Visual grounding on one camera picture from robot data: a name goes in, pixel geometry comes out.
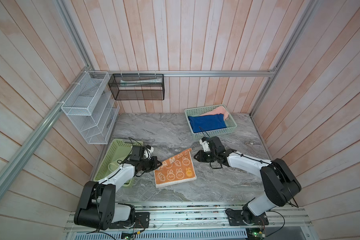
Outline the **yellow-green plastic basket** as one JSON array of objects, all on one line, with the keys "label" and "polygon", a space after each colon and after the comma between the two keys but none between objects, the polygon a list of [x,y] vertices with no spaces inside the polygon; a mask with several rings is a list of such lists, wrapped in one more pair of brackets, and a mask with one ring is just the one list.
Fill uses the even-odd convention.
[{"label": "yellow-green plastic basket", "polygon": [[[133,139],[130,139],[129,143],[118,139],[112,141],[94,178],[95,182],[97,182],[95,185],[96,189],[102,189],[106,185],[112,185],[118,190],[136,175],[135,167],[126,164],[126,159],[131,153],[133,145],[142,146],[143,143]],[[116,171],[110,173],[108,164],[116,160],[121,160],[122,162]]]}]

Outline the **blue towel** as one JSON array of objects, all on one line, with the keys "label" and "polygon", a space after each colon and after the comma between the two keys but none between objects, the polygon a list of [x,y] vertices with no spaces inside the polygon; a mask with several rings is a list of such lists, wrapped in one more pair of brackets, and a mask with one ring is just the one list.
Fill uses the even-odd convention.
[{"label": "blue towel", "polygon": [[223,114],[188,117],[188,120],[194,133],[225,129],[227,127]]}]

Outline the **teal and yellow towel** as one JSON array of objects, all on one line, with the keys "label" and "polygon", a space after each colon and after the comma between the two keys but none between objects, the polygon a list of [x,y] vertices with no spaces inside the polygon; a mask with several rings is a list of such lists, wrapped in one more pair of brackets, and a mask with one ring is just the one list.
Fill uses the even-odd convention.
[{"label": "teal and yellow towel", "polygon": [[112,161],[111,163],[108,164],[108,170],[110,171],[110,173],[113,173],[114,171],[116,171],[119,168],[119,165],[122,161],[121,160],[116,160],[116,161]]}]

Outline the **mint green plastic basket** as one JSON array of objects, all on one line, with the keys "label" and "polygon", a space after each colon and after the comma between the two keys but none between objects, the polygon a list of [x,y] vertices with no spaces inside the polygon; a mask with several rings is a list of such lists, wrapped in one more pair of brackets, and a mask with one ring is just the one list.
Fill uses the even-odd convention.
[{"label": "mint green plastic basket", "polygon": [[212,105],[212,106],[204,106],[204,107],[185,109],[186,120],[189,125],[191,135],[194,139],[202,138],[202,137],[214,137],[214,136],[219,136],[219,135],[224,135],[224,134],[231,134],[236,130],[237,124],[236,124],[235,120],[233,119],[232,115],[229,113],[229,117],[226,120],[224,120],[226,123],[226,126],[227,126],[225,129],[219,129],[219,130],[213,130],[213,131],[207,131],[207,132],[201,132],[201,133],[194,133],[192,131],[188,117],[198,117],[201,114],[204,114],[204,113],[214,110],[218,106],[224,106],[224,105]]}]

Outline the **orange patterned cream towel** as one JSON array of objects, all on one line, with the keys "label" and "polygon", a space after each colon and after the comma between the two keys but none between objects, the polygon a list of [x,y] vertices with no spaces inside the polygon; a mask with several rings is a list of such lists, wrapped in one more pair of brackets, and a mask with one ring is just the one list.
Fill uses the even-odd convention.
[{"label": "orange patterned cream towel", "polygon": [[162,165],[154,171],[157,188],[186,183],[197,179],[191,151],[191,148],[186,149],[162,162]]}]

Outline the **pink towel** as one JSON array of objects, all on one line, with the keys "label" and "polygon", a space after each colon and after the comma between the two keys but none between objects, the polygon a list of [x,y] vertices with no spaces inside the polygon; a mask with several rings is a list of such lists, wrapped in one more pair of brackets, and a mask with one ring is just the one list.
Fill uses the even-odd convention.
[{"label": "pink towel", "polygon": [[227,109],[224,106],[218,106],[217,108],[215,108],[212,111],[209,111],[207,113],[201,114],[201,116],[210,116],[210,115],[223,115],[224,120],[226,120],[229,117],[229,112],[227,111]]}]

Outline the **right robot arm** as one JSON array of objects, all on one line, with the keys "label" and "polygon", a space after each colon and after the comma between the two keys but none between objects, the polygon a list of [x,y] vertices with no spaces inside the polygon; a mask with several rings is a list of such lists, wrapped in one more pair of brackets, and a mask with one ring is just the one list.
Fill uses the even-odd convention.
[{"label": "right robot arm", "polygon": [[198,162],[217,162],[220,167],[240,169],[262,179],[264,193],[242,208],[242,220],[247,225],[252,225],[255,217],[275,207],[283,207],[302,190],[299,181],[282,159],[262,160],[226,149],[218,137],[203,137],[200,144],[203,149],[194,156]]}]

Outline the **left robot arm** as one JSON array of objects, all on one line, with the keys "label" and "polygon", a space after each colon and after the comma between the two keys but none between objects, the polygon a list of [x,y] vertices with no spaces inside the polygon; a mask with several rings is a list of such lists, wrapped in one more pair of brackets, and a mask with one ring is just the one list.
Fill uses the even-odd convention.
[{"label": "left robot arm", "polygon": [[96,230],[128,228],[136,224],[136,210],[130,204],[116,204],[116,192],[138,173],[158,169],[162,162],[153,156],[154,148],[133,145],[131,152],[119,163],[118,168],[98,181],[84,185],[74,223]]}]

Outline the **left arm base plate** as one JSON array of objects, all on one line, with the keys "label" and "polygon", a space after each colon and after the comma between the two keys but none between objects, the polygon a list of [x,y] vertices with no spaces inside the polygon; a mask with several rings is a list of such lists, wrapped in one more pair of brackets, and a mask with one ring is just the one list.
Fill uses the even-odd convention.
[{"label": "left arm base plate", "polygon": [[130,220],[112,223],[109,229],[132,229],[132,228],[146,229],[149,228],[149,223],[150,223],[149,212],[137,212]]}]

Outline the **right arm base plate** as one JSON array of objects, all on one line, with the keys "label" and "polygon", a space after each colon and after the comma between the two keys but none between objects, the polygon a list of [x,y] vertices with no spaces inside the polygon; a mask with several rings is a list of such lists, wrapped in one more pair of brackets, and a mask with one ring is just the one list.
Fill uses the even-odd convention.
[{"label": "right arm base plate", "polygon": [[230,226],[267,226],[269,225],[268,217],[265,213],[259,216],[253,215],[249,211],[226,209]]}]

